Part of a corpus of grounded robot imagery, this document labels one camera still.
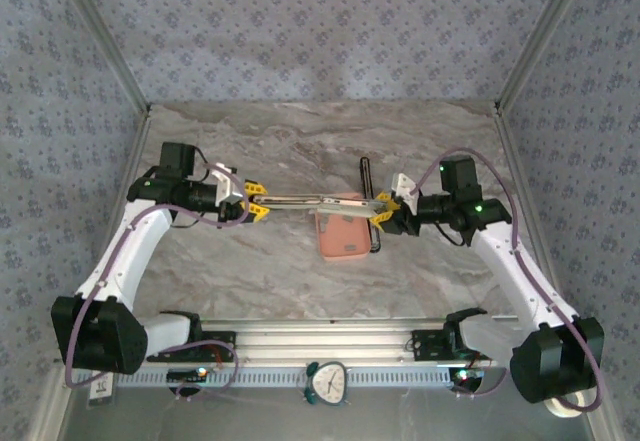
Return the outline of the white tape roll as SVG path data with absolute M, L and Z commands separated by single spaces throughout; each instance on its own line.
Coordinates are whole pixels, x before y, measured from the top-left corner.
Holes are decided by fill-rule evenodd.
M 568 395 L 566 402 L 578 406 L 585 404 L 584 394 L 579 391 Z M 575 408 L 566 407 L 559 398 L 550 398 L 544 401 L 546 409 L 558 418 L 575 418 L 581 415 L 581 412 Z

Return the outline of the black metal bar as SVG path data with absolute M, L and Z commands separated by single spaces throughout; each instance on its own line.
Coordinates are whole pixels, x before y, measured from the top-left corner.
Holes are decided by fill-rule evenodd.
M 363 189 L 363 194 L 366 198 L 373 198 L 373 183 L 371 176 L 370 160 L 368 157 L 361 157 L 359 160 L 360 178 Z M 368 223 L 369 236 L 370 236 L 370 253 L 376 254 L 381 250 L 381 237 L 380 231 L 371 222 Z

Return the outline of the grey metal shelf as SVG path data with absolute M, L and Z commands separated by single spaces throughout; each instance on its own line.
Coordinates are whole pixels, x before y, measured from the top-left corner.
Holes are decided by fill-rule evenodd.
M 351 387 L 338 407 L 301 388 L 230 389 L 179 400 L 166 387 L 117 387 L 107 405 L 71 395 L 58 441 L 595 441 L 582 416 L 524 401 L 510 381 L 468 399 L 446 388 Z

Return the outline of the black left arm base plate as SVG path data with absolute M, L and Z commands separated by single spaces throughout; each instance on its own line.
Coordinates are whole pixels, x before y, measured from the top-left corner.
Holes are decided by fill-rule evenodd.
M 203 340 L 215 340 L 230 345 L 236 344 L 234 331 L 204 331 Z M 160 353 L 146 358 L 152 363 L 229 363 L 233 361 L 232 353 L 219 345 L 208 344 L 171 353 Z

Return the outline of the white label card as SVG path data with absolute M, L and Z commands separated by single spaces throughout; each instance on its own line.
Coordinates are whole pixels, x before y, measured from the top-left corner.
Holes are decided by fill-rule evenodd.
M 97 376 L 90 384 L 88 407 L 97 408 L 113 403 L 115 398 L 115 375 L 104 373 Z

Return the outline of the aluminium mounting rail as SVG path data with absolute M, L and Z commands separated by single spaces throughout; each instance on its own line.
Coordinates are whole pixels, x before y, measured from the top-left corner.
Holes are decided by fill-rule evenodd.
M 206 331 L 236 333 L 244 367 L 303 367 L 337 360 L 348 367 L 400 366 L 414 362 L 414 330 L 436 330 L 442 318 L 324 320 L 205 320 Z

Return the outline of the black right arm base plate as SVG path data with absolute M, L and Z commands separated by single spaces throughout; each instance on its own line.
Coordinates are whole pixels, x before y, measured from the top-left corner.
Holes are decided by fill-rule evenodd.
M 466 346 L 454 331 L 414 330 L 411 332 L 409 347 L 417 362 L 426 361 L 488 361 L 489 357 Z

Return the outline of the aluminium table side rail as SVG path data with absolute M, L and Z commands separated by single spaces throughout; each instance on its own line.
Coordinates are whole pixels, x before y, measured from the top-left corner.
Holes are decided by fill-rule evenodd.
M 146 138 L 149 130 L 149 112 L 150 112 L 150 109 L 147 109 L 146 111 L 142 112 L 138 119 L 137 130 L 133 139 L 131 150 L 127 158 L 125 171 L 121 179 L 121 186 L 119 188 L 119 191 L 116 196 L 116 200 L 111 212 L 111 216 L 110 216 L 109 223 L 106 230 L 106 237 L 104 239 L 104 242 L 102 243 L 100 254 L 106 253 L 107 247 L 109 246 L 111 240 L 113 239 L 118 229 L 118 226 L 121 222 L 121 216 L 124 212 L 124 205 L 126 202 L 126 194 L 128 192 L 129 186 L 135 179 L 135 175 L 137 173 L 137 169 L 142 156 L 144 145 L 146 143 Z
M 515 136 L 498 102 L 494 103 L 494 110 L 496 126 L 516 188 L 526 231 L 530 239 L 531 247 L 533 248 L 533 257 L 550 283 L 556 285 L 556 276 L 553 263 L 549 258 L 548 244 L 544 239 L 544 233 L 540 226 L 540 218 L 527 182 L 527 177 L 525 176 L 524 165 L 517 150 Z

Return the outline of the teal alarm clock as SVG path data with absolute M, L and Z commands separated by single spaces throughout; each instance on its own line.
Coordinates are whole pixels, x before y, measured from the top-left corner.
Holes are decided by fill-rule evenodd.
M 305 376 L 303 398 L 308 404 L 338 407 L 347 402 L 348 370 L 341 362 L 311 362 Z

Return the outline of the pink plastic tray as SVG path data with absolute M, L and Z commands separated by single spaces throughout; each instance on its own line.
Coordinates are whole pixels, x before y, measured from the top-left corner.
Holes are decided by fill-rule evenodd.
M 356 193 L 323 195 L 363 199 L 361 195 Z M 327 232 L 323 234 L 319 232 L 319 221 L 322 218 L 329 219 Z M 325 261 L 338 262 L 360 259 L 366 257 L 370 252 L 371 242 L 367 218 L 315 211 L 315 226 L 318 250 Z M 344 246 L 348 244 L 356 245 L 356 250 L 345 252 Z

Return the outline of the aluminium frame post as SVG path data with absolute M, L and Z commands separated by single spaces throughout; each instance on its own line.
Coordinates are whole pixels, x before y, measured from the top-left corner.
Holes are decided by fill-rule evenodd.
M 104 56 L 107 66 L 115 76 L 127 99 L 140 113 L 149 111 L 149 103 L 142 93 L 132 71 L 128 67 L 115 37 L 111 34 L 94 0 L 71 0 L 89 33 Z
M 544 4 L 495 101 L 496 110 L 500 115 L 505 115 L 513 107 L 573 1 L 547 0 Z

